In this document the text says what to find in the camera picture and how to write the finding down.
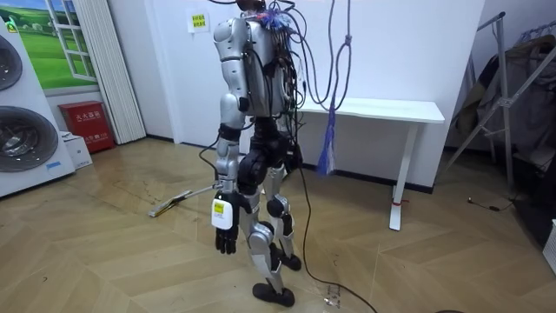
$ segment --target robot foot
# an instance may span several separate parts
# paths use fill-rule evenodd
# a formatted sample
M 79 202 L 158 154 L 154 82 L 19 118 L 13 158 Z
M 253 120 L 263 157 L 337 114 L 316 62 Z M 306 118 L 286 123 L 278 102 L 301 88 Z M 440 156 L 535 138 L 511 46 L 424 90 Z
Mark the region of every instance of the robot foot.
M 292 254 L 292 257 L 287 257 L 282 250 L 279 250 L 279 253 L 282 264 L 288 266 L 288 268 L 293 271 L 301 270 L 301 259 L 298 256 Z
M 253 296 L 264 302 L 278 303 L 288 308 L 295 304 L 295 296 L 292 290 L 284 288 L 281 295 L 279 295 L 268 283 L 258 283 L 253 286 Z

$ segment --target humanoid robot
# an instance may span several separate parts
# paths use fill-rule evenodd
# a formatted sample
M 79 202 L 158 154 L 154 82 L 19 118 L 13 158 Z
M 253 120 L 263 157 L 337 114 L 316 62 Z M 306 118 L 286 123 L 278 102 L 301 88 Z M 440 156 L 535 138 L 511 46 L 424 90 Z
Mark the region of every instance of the humanoid robot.
M 294 130 L 287 119 L 296 106 L 295 69 L 291 70 L 293 64 L 288 64 L 287 57 L 281 57 L 284 52 L 281 47 L 288 46 L 281 41 L 287 38 L 265 28 L 256 15 L 257 11 L 262 12 L 264 3 L 237 3 L 250 13 L 220 23 L 214 32 L 222 74 L 228 84 L 228 93 L 220 101 L 221 124 L 216 145 L 215 167 L 220 189 L 212 205 L 215 247 L 221 253 L 235 253 L 241 228 L 255 267 L 267 280 L 253 287 L 253 295 L 289 307 L 294 305 L 295 297 L 284 287 L 281 266 L 300 270 L 301 260 L 294 254 L 294 219 L 280 187 L 287 154 L 297 149 Z M 238 162 L 239 139 L 246 128 L 246 117 L 251 117 L 255 133 L 249 153 Z M 258 217 L 261 184 L 270 223 Z M 274 243 L 275 239 L 281 248 Z

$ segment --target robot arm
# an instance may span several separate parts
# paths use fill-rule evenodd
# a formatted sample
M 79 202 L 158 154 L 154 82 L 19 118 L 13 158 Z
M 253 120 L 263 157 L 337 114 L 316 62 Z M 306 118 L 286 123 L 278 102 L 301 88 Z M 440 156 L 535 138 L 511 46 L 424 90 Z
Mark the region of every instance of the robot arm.
M 248 83 L 244 66 L 244 49 L 248 43 L 248 24 L 240 18 L 220 23 L 215 30 L 215 45 L 222 62 L 222 75 L 228 93 L 220 101 L 221 123 L 216 145 L 216 169 L 222 189 L 212 207 L 216 227 L 215 247 L 221 253 L 235 253 L 239 211 L 248 208 L 247 200 L 237 192 L 239 139 L 249 107 Z

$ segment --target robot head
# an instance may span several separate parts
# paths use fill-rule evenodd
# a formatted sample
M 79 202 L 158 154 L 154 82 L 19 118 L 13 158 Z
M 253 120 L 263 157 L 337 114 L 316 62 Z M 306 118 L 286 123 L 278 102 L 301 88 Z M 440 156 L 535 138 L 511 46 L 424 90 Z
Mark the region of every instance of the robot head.
M 242 11 L 262 12 L 267 8 L 264 0 L 236 0 L 237 6 Z

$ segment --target white desk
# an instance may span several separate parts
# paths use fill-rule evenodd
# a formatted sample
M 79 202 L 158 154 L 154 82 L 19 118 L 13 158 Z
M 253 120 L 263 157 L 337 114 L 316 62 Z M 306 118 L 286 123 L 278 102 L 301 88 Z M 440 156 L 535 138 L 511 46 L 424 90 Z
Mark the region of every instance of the white desk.
M 327 113 L 319 104 L 309 100 L 300 109 L 302 112 Z M 390 229 L 400 230 L 401 197 L 406 185 L 407 171 L 413 153 L 417 129 L 420 123 L 444 123 L 444 117 L 435 103 L 405 100 L 379 100 L 347 98 L 336 111 L 336 115 L 409 122 L 406 147 L 401 158 L 398 183 L 394 186 Z

